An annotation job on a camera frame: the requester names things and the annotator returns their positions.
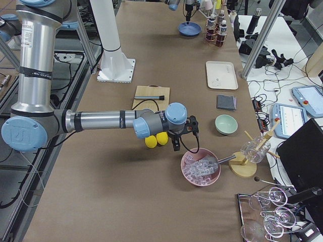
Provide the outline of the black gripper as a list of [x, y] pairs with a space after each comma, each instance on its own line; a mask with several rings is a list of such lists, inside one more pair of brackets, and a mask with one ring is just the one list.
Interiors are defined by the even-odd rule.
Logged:
[[190, 22], [192, 12], [192, 0], [185, 0], [186, 22]]
[[180, 150], [180, 138], [182, 135], [187, 134], [187, 130], [182, 130], [181, 132], [175, 132], [173, 130], [168, 130], [168, 136], [172, 140], [173, 150], [179, 151]]

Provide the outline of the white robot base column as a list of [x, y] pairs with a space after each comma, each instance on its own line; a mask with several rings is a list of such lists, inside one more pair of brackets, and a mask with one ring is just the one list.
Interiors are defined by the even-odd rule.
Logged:
[[97, 80], [131, 83], [136, 60], [122, 52], [112, 1], [94, 0], [90, 4], [103, 47]]

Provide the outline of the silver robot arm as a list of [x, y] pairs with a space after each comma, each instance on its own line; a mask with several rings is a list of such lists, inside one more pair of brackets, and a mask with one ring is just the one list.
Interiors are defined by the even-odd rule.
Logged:
[[[168, 5], [171, 11], [176, 11], [180, 3], [180, 0], [165, 0], [164, 3]], [[184, 16], [186, 18], [187, 23], [191, 21], [193, 5], [194, 5], [193, 1], [184, 1], [184, 7], [185, 7]]]
[[161, 132], [180, 135], [187, 122], [186, 107], [166, 110], [74, 112], [52, 105], [54, 88], [71, 85], [73, 76], [55, 60], [60, 29], [80, 27], [76, 1], [17, 1], [22, 22], [18, 99], [1, 128], [3, 141], [20, 152], [43, 148], [55, 136], [83, 130], [133, 128], [144, 139]]

